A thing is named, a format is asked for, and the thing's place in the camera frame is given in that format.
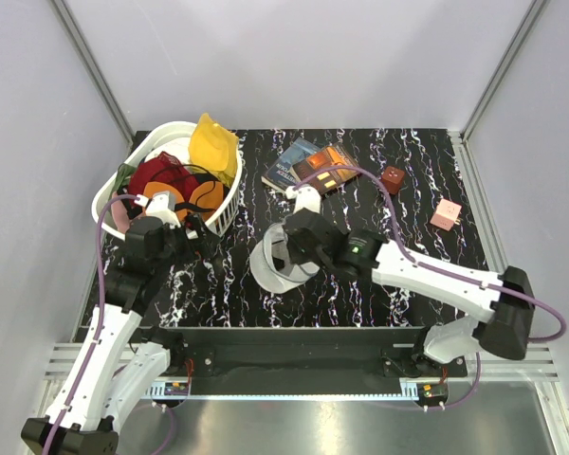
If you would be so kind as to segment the white mesh laundry bag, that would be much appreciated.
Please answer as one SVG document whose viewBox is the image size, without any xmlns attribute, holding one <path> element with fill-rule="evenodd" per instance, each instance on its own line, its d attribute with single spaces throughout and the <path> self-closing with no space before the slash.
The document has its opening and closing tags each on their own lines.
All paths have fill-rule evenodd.
<svg viewBox="0 0 569 455">
<path fill-rule="evenodd" d="M 282 223 L 273 224 L 253 248 L 249 266 L 254 280 L 267 292 L 284 294 L 314 278 L 320 268 L 312 263 L 293 264 Z"/>
</svg>

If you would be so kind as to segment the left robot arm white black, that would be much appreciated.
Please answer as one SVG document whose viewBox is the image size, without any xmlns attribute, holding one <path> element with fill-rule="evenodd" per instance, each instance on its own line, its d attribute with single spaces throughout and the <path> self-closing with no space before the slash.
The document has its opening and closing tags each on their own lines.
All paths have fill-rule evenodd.
<svg viewBox="0 0 569 455">
<path fill-rule="evenodd" d="M 161 375 L 185 366 L 183 336 L 148 330 L 124 367 L 121 355 L 170 268 L 210 257 L 219 238 L 202 217 L 180 227 L 155 216 L 136 220 L 119 256 L 100 273 L 100 302 L 69 375 L 42 417 L 26 420 L 21 437 L 35 454 L 114 454 L 121 429 L 146 390 Z"/>
</svg>

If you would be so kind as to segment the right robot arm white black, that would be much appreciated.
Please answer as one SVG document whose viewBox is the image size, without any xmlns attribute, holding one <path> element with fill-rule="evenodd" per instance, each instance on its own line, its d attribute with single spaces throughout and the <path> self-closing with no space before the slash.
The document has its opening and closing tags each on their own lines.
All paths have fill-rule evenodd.
<svg viewBox="0 0 569 455">
<path fill-rule="evenodd" d="M 341 279 L 404 288 L 464 312 L 463 318 L 423 330 L 411 354 L 418 373 L 433 375 L 454 358 L 480 350 L 524 359 L 535 312 L 524 270 L 508 266 L 498 274 L 403 254 L 379 234 L 344 232 L 308 209 L 286 217 L 284 236 L 295 265 L 314 264 Z"/>
</svg>

